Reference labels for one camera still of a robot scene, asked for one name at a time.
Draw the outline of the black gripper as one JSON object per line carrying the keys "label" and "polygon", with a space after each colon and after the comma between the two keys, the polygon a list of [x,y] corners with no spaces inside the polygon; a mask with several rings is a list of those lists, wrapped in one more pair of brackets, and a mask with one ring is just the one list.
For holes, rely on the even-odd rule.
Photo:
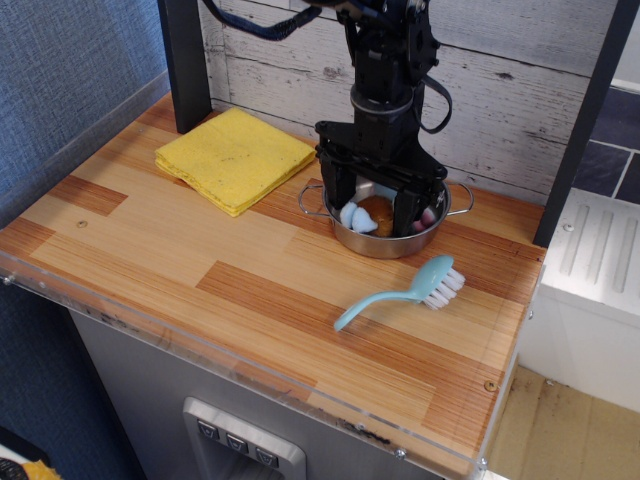
{"label": "black gripper", "polygon": [[[376,116],[357,110],[354,121],[322,120],[315,130],[321,175],[330,206],[339,210],[355,194],[361,176],[392,188],[413,183],[431,186],[447,177],[447,169],[421,146],[420,106],[397,116]],[[427,190],[398,190],[394,199],[393,236],[420,230],[414,223],[429,206]]]}

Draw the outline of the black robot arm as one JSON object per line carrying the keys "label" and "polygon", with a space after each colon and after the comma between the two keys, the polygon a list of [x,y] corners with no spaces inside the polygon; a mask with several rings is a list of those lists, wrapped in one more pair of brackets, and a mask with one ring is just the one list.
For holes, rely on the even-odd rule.
{"label": "black robot arm", "polygon": [[428,75],[436,66],[426,1],[327,1],[355,68],[350,123],[320,121],[317,146],[328,202],[342,208],[360,179],[395,191],[393,234],[406,237],[447,170],[419,143],[424,91],[447,91]]}

